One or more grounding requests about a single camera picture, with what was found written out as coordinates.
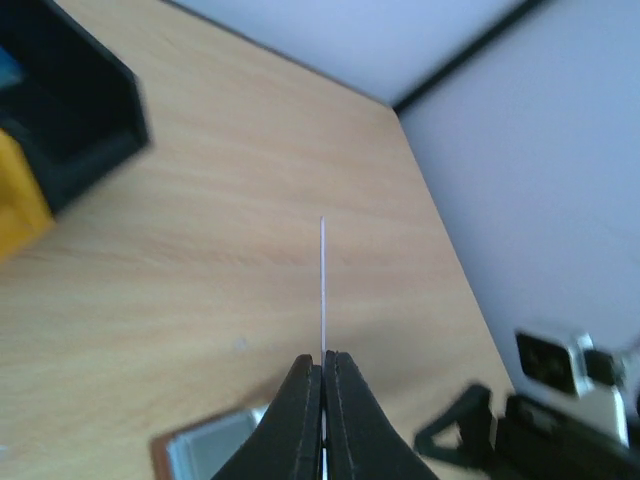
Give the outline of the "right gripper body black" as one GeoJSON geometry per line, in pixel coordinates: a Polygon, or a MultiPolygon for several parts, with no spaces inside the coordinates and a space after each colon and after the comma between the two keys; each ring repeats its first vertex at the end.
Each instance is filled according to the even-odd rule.
{"type": "Polygon", "coordinates": [[[491,391],[471,383],[414,436],[427,458],[492,479],[637,479],[639,444],[625,447],[520,394],[492,415],[491,391]]]}

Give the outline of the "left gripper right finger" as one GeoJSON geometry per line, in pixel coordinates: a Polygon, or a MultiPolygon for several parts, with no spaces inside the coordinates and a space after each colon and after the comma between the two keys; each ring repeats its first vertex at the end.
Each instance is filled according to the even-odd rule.
{"type": "Polygon", "coordinates": [[[435,479],[389,422],[352,356],[327,351],[323,390],[330,479],[435,479]]]}

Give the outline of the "brown leather card holder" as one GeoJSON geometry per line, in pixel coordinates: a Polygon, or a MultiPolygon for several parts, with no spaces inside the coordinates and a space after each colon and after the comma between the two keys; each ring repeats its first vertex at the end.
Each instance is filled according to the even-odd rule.
{"type": "Polygon", "coordinates": [[[245,443],[268,404],[219,413],[150,442],[156,479],[211,479],[245,443]]]}

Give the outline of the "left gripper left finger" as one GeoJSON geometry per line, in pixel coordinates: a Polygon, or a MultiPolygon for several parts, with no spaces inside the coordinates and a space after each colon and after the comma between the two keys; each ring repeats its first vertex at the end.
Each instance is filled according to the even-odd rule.
{"type": "Polygon", "coordinates": [[[321,478],[321,407],[321,367],[302,354],[256,429],[213,479],[321,478]]]}

